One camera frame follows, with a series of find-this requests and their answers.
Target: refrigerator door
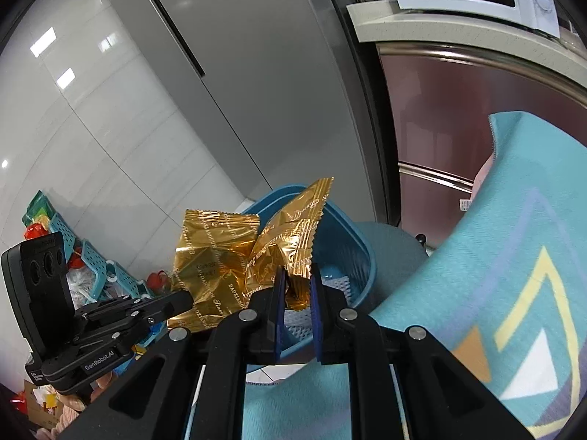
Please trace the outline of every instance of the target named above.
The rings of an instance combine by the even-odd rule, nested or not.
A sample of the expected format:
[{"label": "refrigerator door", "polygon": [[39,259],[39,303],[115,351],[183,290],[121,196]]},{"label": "refrigerator door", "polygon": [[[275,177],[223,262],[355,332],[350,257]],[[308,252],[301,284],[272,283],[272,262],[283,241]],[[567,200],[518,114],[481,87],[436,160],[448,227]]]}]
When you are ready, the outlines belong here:
[{"label": "refrigerator door", "polygon": [[332,200],[353,220],[387,221],[363,86],[331,0],[159,1],[269,185],[333,175]]},{"label": "refrigerator door", "polygon": [[182,48],[156,2],[110,2],[183,116],[234,185],[251,199],[265,195],[271,188],[202,83],[197,61]]},{"label": "refrigerator door", "polygon": [[413,235],[424,233],[431,247],[450,235],[463,216],[459,200],[470,195],[441,185],[439,177],[418,178],[417,172],[472,182],[493,151],[489,114],[527,111],[587,145],[587,106],[538,81],[430,57],[381,60],[401,160],[401,226]]}]

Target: green packet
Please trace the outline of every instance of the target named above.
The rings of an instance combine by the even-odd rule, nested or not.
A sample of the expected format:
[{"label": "green packet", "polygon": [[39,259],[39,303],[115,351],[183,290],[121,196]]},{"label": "green packet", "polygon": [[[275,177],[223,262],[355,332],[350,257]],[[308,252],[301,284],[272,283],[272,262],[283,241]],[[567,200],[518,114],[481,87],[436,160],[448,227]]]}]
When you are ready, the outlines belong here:
[{"label": "green packet", "polygon": [[26,213],[22,217],[22,223],[30,226],[32,223],[42,224],[45,230],[49,231],[49,222],[55,215],[55,209],[47,196],[39,190],[26,207]]}]

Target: silver screw head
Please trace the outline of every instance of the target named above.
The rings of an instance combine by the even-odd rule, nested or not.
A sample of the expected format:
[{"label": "silver screw head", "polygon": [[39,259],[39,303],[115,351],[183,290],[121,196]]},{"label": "silver screw head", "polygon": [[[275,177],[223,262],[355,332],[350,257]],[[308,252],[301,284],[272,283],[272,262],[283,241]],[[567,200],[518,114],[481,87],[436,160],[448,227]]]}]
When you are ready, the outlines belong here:
[{"label": "silver screw head", "polygon": [[256,319],[256,311],[254,309],[244,309],[238,314],[238,318],[241,321],[253,321]]},{"label": "silver screw head", "polygon": [[350,307],[345,307],[344,309],[341,309],[338,315],[345,321],[354,321],[359,316],[359,314],[357,314],[357,311],[351,309]]},{"label": "silver screw head", "polygon": [[169,332],[169,339],[172,341],[181,341],[187,337],[187,329],[185,327],[176,327]]},{"label": "silver screw head", "polygon": [[426,329],[421,326],[412,326],[407,332],[412,339],[421,341],[426,337]]}]

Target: drawer handle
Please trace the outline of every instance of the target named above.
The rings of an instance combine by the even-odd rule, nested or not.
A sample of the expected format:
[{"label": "drawer handle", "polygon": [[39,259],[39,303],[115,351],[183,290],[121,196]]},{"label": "drawer handle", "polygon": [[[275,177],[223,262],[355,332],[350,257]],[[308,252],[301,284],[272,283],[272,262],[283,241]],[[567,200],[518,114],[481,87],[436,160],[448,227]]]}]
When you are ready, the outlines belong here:
[{"label": "drawer handle", "polygon": [[407,164],[405,162],[397,163],[400,173],[418,177],[420,179],[429,180],[430,182],[438,183],[466,194],[473,192],[473,182],[469,179],[453,175],[452,173],[441,172],[439,170],[421,167],[420,165]]}]

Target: red object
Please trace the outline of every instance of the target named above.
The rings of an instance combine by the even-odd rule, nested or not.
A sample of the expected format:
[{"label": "red object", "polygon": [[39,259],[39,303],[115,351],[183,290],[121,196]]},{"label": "red object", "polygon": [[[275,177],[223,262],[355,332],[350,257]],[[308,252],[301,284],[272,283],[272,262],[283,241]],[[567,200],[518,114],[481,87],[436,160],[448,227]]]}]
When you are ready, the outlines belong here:
[{"label": "red object", "polygon": [[151,273],[147,278],[147,288],[152,291],[158,292],[169,282],[169,277],[165,271],[159,271],[158,273]]},{"label": "red object", "polygon": [[28,415],[28,410],[26,408],[26,397],[25,392],[18,392],[13,398],[10,399],[10,403],[17,409],[19,412],[22,412],[25,415]]},{"label": "red object", "polygon": [[76,251],[72,252],[71,258],[68,261],[68,268],[71,270],[83,268],[84,266],[86,266],[86,263],[81,259],[81,255]]},{"label": "red object", "polygon": [[39,238],[39,236],[47,235],[49,232],[43,228],[40,223],[33,223],[29,225],[25,230],[25,240],[31,240],[33,238]]}]

